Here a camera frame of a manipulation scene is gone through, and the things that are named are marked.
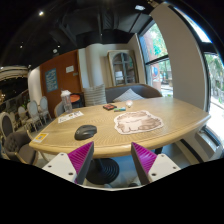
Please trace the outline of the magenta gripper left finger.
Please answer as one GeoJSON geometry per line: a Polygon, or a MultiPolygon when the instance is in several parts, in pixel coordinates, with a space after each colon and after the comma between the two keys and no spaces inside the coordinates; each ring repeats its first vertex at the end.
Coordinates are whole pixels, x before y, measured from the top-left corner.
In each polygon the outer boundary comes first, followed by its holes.
{"type": "Polygon", "coordinates": [[[43,167],[43,170],[82,185],[89,170],[93,152],[94,143],[89,142],[68,154],[59,153],[43,167]]]}

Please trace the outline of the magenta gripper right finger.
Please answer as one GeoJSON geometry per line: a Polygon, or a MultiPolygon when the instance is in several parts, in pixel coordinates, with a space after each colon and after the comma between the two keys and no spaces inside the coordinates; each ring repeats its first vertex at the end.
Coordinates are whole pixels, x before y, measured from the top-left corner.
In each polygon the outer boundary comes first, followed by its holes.
{"type": "Polygon", "coordinates": [[[151,152],[143,146],[132,142],[131,155],[142,185],[152,183],[180,170],[167,155],[151,152]]]}

